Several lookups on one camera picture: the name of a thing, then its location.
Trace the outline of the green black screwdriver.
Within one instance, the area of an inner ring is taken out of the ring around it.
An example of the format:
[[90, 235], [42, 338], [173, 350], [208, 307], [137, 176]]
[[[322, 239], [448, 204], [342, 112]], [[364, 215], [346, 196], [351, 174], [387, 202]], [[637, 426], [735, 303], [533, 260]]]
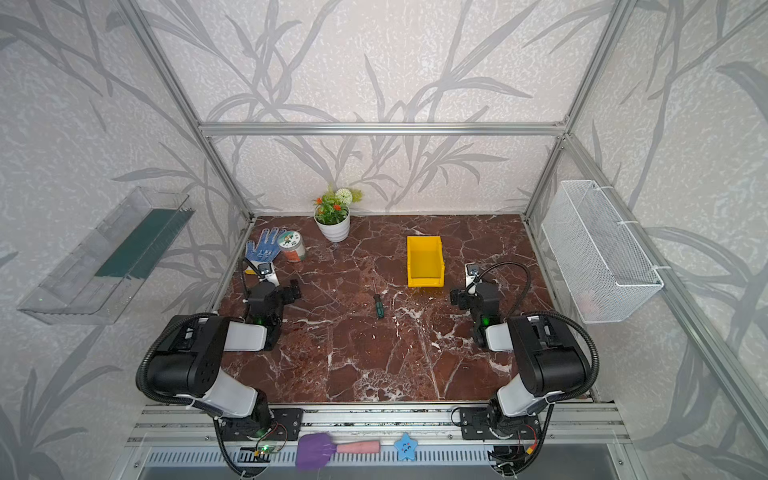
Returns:
[[384, 305], [383, 305], [383, 301], [382, 301], [381, 296], [379, 294], [374, 294], [373, 295], [373, 300], [374, 300], [374, 305], [375, 305], [375, 311], [376, 311], [377, 318], [378, 319], [383, 319], [384, 316], [385, 316], [385, 309], [384, 309]]

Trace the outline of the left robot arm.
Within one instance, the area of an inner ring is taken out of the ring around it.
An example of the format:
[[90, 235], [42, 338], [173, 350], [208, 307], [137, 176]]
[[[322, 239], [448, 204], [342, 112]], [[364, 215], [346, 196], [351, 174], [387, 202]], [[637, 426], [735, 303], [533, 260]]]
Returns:
[[267, 429], [272, 415], [266, 395], [224, 372], [222, 360], [227, 352], [273, 350], [284, 308], [301, 297], [296, 279], [286, 286], [262, 281], [245, 299], [244, 319], [209, 312], [172, 317], [139, 364], [137, 388], [156, 402]]

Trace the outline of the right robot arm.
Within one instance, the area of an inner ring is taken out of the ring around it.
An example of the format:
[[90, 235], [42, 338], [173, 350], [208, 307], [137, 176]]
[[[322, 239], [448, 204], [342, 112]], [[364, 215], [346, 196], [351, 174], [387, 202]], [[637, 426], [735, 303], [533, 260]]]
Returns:
[[556, 311], [500, 315], [498, 287], [489, 282], [450, 292], [450, 303], [468, 311], [472, 338], [491, 352], [511, 352], [517, 374], [489, 401], [489, 419], [534, 416], [552, 404], [590, 390], [600, 359], [586, 330]]

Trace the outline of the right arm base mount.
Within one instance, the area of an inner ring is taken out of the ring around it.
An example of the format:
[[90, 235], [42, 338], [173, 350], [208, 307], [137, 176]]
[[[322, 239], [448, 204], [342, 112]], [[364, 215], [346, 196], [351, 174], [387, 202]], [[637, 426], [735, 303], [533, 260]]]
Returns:
[[490, 405], [457, 407], [451, 422], [461, 429], [464, 440], [514, 440], [535, 442], [540, 436], [540, 423], [535, 416], [504, 416]]

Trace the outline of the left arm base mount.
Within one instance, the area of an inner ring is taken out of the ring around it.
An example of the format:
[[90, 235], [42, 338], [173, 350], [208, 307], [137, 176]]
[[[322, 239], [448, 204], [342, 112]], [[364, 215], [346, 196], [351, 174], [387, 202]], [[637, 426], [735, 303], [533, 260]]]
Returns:
[[255, 417], [223, 418], [214, 426], [224, 442], [251, 441], [265, 438], [270, 441], [296, 441], [302, 425], [301, 408], [276, 408], [268, 414]]

